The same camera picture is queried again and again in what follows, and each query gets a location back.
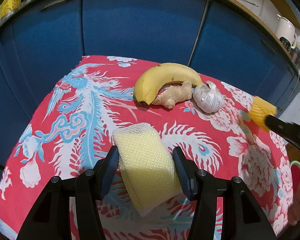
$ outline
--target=yellow label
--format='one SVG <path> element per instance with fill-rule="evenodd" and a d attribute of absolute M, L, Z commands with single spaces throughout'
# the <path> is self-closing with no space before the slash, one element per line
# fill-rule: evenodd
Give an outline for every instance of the yellow label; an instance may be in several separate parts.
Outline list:
<path fill-rule="evenodd" d="M 21 0 L 4 0 L 0 7 L 0 18 L 19 7 Z"/>

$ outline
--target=metal screw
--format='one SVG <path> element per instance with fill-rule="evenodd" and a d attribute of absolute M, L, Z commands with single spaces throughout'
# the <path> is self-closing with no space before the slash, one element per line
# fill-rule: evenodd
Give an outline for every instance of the metal screw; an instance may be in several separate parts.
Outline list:
<path fill-rule="evenodd" d="M 84 174 L 86 174 L 86 176 L 92 176 L 94 174 L 94 170 L 86 170 Z"/>
<path fill-rule="evenodd" d="M 237 176 L 237 177 L 233 178 L 233 181 L 236 182 L 236 183 L 240 183 L 242 181 L 242 179 Z"/>
<path fill-rule="evenodd" d="M 198 173 L 199 176 L 206 176 L 207 175 L 207 172 L 205 170 L 198 170 L 197 173 Z"/>
<path fill-rule="evenodd" d="M 52 183 L 56 183 L 58 181 L 59 181 L 59 177 L 58 176 L 54 176 L 54 177 L 51 178 L 51 182 Z"/>

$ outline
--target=yellow container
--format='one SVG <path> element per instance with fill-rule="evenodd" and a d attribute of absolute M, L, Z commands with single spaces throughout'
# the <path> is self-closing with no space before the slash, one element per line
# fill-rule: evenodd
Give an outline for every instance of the yellow container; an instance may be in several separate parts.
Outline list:
<path fill-rule="evenodd" d="M 0 19 L 13 13 L 13 10 L 18 9 L 20 5 L 21 0 L 4 0 L 0 7 Z"/>

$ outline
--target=white electric kettle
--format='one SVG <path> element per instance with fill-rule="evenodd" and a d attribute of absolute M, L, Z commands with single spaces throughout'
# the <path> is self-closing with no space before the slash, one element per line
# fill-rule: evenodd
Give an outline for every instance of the white electric kettle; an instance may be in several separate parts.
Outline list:
<path fill-rule="evenodd" d="M 297 45 L 297 35 L 295 33 L 296 28 L 293 24 L 286 18 L 277 14 L 279 19 L 279 24 L 275 30 L 275 35 L 282 42 L 284 47 L 290 52 L 290 49 L 294 49 Z"/>

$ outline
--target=kettle handle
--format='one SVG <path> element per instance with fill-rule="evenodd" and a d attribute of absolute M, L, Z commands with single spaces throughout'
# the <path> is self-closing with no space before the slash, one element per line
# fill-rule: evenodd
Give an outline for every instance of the kettle handle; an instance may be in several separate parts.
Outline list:
<path fill-rule="evenodd" d="M 291 46 L 292 49 L 295 49 L 295 48 L 296 48 L 296 45 L 297 45 L 297 39 L 298 39 L 297 35 L 294 34 L 294 39 L 293 39 L 293 43 L 292 43 L 292 46 Z"/>

